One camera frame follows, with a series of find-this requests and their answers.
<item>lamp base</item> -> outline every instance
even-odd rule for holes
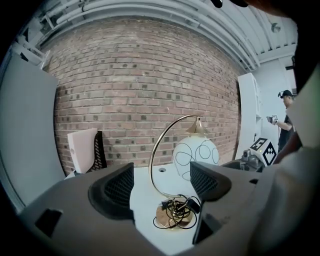
[[[157,207],[155,216],[156,216],[156,222],[158,223],[158,225],[163,228],[168,228],[169,230],[182,230],[180,227],[183,227],[183,228],[186,227],[192,221],[192,218],[193,218],[193,214],[189,214],[188,217],[184,217],[183,219],[176,220],[179,222],[180,227],[178,227],[175,224],[174,220],[172,219],[172,215],[170,211],[162,210],[162,203]]]

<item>ceiling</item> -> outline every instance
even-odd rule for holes
[[[214,7],[210,0],[204,3]],[[252,6],[238,7],[228,0],[216,10],[246,38],[260,63],[294,54],[298,31],[290,18],[274,16]]]
[[[241,8],[223,0],[47,0],[22,31],[37,48],[87,22],[120,16],[159,18],[185,26],[212,40],[247,72],[261,63],[293,56],[297,27],[289,18]]]

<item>ceiling pipe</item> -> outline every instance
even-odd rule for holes
[[[198,21],[196,21],[194,19],[191,19],[190,17],[188,17],[188,16],[186,16],[184,14],[178,13],[176,11],[160,8],[160,7],[149,6],[149,5],[141,6],[140,4],[115,4],[115,5],[102,6],[102,7],[90,9],[90,10],[87,10],[87,11],[82,12],[80,14],[77,14],[77,15],[71,17],[70,19],[65,20],[63,23],[61,23],[61,25],[64,25],[65,23],[67,23],[67,22],[69,22],[69,21],[71,21],[73,19],[76,19],[76,18],[78,18],[80,16],[83,16],[83,15],[87,15],[87,14],[98,12],[98,11],[105,11],[105,10],[118,9],[118,8],[145,8],[145,9],[148,9],[148,10],[162,11],[164,13],[169,13],[169,14],[176,15],[178,17],[182,17],[182,18],[184,18],[184,19],[196,24],[197,27],[201,27],[204,30],[206,30],[207,32],[209,32],[210,34],[214,35],[218,40],[220,40],[223,44],[225,44],[227,47],[229,47],[233,51],[233,53],[242,61],[242,63],[245,64],[245,66],[249,69],[249,71],[252,70],[248,66],[248,64],[244,61],[244,59],[238,54],[238,52],[233,47],[231,47],[221,36],[219,36],[217,34],[214,34],[213,31],[210,28],[208,28],[207,26],[205,26],[203,24],[200,24]]]
[[[276,49],[277,48],[276,44],[273,41],[272,36],[271,36],[271,30],[267,27],[266,23],[264,22],[264,18],[262,16],[263,13],[254,7],[249,6],[248,8],[252,11],[253,15],[256,17],[257,21],[259,22],[260,26],[262,27],[263,32],[267,35],[266,39],[267,39],[267,42],[270,45],[271,49],[272,50]]]
[[[130,14],[131,14],[131,12],[126,12],[126,11],[124,11],[124,12],[116,12],[116,13],[112,12],[112,13],[106,13],[106,14],[96,15],[96,16],[94,16],[94,17],[92,17],[92,18],[86,18],[85,20],[80,21],[80,22],[77,22],[76,24],[73,24],[73,25],[71,25],[71,26],[68,26],[68,27],[66,27],[65,29],[63,29],[63,30],[59,31],[58,33],[54,34],[54,35],[50,38],[49,41],[54,40],[55,38],[58,38],[60,35],[66,33],[67,31],[73,30],[73,29],[75,29],[75,28],[77,28],[77,27],[79,27],[79,26],[82,26],[82,25],[84,25],[84,24],[91,23],[91,22],[98,21],[98,20],[113,18],[113,17],[120,17],[120,16],[126,16],[126,17],[127,17],[127,16],[129,16]],[[141,16],[141,17],[150,17],[150,18],[157,18],[157,19],[166,20],[166,21],[169,21],[169,22],[172,22],[172,23],[175,23],[175,24],[179,24],[179,25],[181,25],[181,26],[183,26],[183,27],[186,27],[186,28],[188,28],[188,29],[190,29],[190,30],[193,30],[193,31],[195,31],[195,32],[197,32],[197,33],[205,36],[206,38],[208,38],[208,39],[211,40],[212,42],[214,42],[221,50],[223,50],[223,51],[226,53],[226,55],[227,55],[229,58],[231,58],[231,60],[233,60],[234,62],[236,62],[236,63],[239,65],[239,67],[242,68],[242,70],[243,70],[244,72],[248,72],[248,70],[251,71],[251,69],[248,67],[248,65],[247,65],[248,70],[246,70],[245,67],[244,67],[244,64],[239,61],[239,59],[242,59],[241,57],[239,57],[239,54],[236,53],[236,55],[238,56],[238,57],[236,57],[236,56],[230,51],[230,49],[232,49],[232,48],[230,47],[229,44],[226,43],[226,44],[224,45],[222,42],[220,42],[219,39],[217,40],[216,35],[213,35],[212,33],[207,33],[207,32],[206,32],[205,30],[203,30],[203,29],[201,29],[201,30],[198,29],[200,26],[199,26],[198,28],[197,28],[197,27],[193,27],[193,26],[191,26],[191,25],[188,25],[188,24],[185,23],[185,22],[180,22],[180,21],[177,21],[177,20],[175,20],[175,19],[173,19],[173,18],[171,18],[171,17],[165,16],[165,15],[162,15],[162,14],[155,14],[155,13],[152,13],[152,12],[148,12],[148,13],[146,13],[146,12],[136,12],[136,15],[137,15],[137,16]],[[50,36],[52,35],[52,32],[53,32],[53,31],[47,33],[47,34],[45,35],[45,38],[43,37],[43,39],[41,39],[41,42],[39,43],[39,45],[43,44],[43,43],[48,39],[48,37],[50,37]]]
[[[125,0],[124,2],[132,3],[132,2],[135,2],[135,0]],[[57,24],[64,25],[66,22],[69,22],[69,21],[71,21],[73,19],[76,19],[78,17],[81,17],[83,15],[86,15],[86,14],[89,14],[89,13],[93,13],[93,12],[98,12],[98,11],[111,9],[112,4],[118,4],[118,3],[119,3],[119,1],[117,1],[117,0],[101,0],[101,1],[93,2],[93,3],[89,3],[87,5],[84,5],[82,8],[75,9],[74,11],[71,11],[71,12],[67,13],[66,15],[60,17],[57,20]],[[252,62],[252,60],[250,59],[248,54],[244,51],[244,49],[239,44],[239,42],[236,41],[222,27],[220,27],[220,25],[217,25],[214,22],[214,20],[209,19],[208,17],[204,16],[203,14],[201,14],[199,12],[196,12],[196,11],[191,10],[191,9],[187,9],[187,8],[181,6],[178,3],[170,2],[170,1],[167,1],[167,0],[162,0],[161,2],[157,2],[157,1],[154,1],[154,0],[139,0],[139,3],[145,3],[145,4],[154,3],[154,4],[162,5],[164,7],[171,7],[171,8],[175,8],[175,9],[178,9],[178,10],[182,10],[185,13],[189,13],[194,17],[199,17],[204,22],[206,22],[207,24],[211,25],[216,30],[218,30],[223,36],[225,36],[235,46],[235,48],[239,49],[240,53],[245,57],[245,59],[248,61],[248,63],[250,64],[252,69],[256,68],[256,65]],[[119,6],[119,8],[121,8],[121,7],[128,6],[128,5],[118,4],[118,5],[113,5],[113,6],[117,6],[117,8]],[[150,5],[142,5],[142,4],[140,6],[146,8],[146,9],[148,7],[153,7],[153,6],[150,6]]]
[[[211,8],[207,4],[201,2],[200,0],[183,0],[183,2],[189,2],[190,4],[197,4],[204,12],[207,12],[208,15],[212,16],[213,19],[217,18],[220,20],[223,24],[225,24],[228,28],[231,29],[231,31],[239,38],[239,40],[244,44],[245,48],[249,51],[250,55],[254,59],[255,63],[260,67],[260,61],[257,57],[257,54],[252,50],[252,48],[248,45],[247,40],[234,28],[234,26],[223,16],[221,15],[217,10],[214,8]]]
[[[71,1],[69,1],[69,2],[66,2],[66,3],[63,4],[63,5],[58,6],[57,8],[55,8],[55,9],[53,9],[53,10],[51,10],[51,11],[48,11],[48,12],[46,13],[46,15],[47,15],[49,18],[51,18],[52,16],[54,16],[54,15],[56,15],[56,14],[58,14],[58,13],[61,13],[64,9],[66,9],[66,8],[68,8],[68,7],[70,7],[70,6],[73,6],[73,5],[75,5],[75,4],[81,3],[81,1],[82,1],[82,0],[71,0]]]

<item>glove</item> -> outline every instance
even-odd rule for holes
[[[272,125],[276,125],[278,122],[278,118],[275,116],[267,116],[266,119],[268,120],[268,122]]]

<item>black line pattern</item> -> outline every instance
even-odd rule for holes
[[[178,151],[178,152],[173,156],[173,162],[174,162],[175,168],[176,168],[179,176],[181,176],[184,180],[190,181],[190,179],[187,179],[187,178],[184,177],[185,174],[190,173],[190,170],[188,170],[188,171],[184,172],[182,175],[180,175],[179,170],[178,170],[178,167],[177,167],[177,164],[180,165],[180,166],[187,166],[188,164],[190,164],[190,162],[191,162],[192,160],[195,161],[195,162],[200,161],[200,159],[197,160],[197,152],[198,152],[198,155],[200,156],[201,159],[206,160],[206,159],[209,159],[209,158],[211,157],[211,158],[212,158],[212,161],[214,162],[214,164],[215,164],[215,165],[218,164],[218,160],[219,160],[219,159],[218,159],[217,161],[215,161],[215,158],[214,158],[214,150],[217,150],[217,152],[218,152],[218,149],[217,149],[216,147],[214,147],[214,148],[210,151],[210,148],[209,148],[207,145],[203,145],[205,142],[208,142],[208,141],[211,142],[210,139],[206,139],[206,140],[204,140],[204,141],[195,149],[194,156],[193,156],[192,149],[190,148],[190,146],[189,146],[188,144],[181,142],[181,143],[179,143],[178,145],[176,145],[176,147],[179,146],[179,145],[186,145],[186,146],[189,148],[189,150],[190,150],[190,153],[183,152],[183,151]],[[201,154],[201,151],[200,151],[201,147],[205,147],[205,149],[207,149],[208,155],[202,155],[202,154],[204,154],[203,152],[202,152],[202,154]],[[177,155],[178,155],[178,154],[185,154],[186,156],[189,156],[190,159],[187,161],[187,163],[180,163],[180,162],[177,160]]]
[[[269,142],[269,145],[268,145],[268,146],[266,147],[266,149],[264,150],[262,156],[263,156],[263,159],[265,160],[267,166],[271,165],[271,163],[272,163],[272,162],[274,161],[274,159],[276,158],[277,153],[276,153],[274,147],[272,146],[272,143],[271,143],[271,142]]]
[[[267,141],[266,138],[259,138],[255,143],[253,143],[250,149],[254,151],[258,151],[258,149],[260,149],[265,144],[266,141]]]

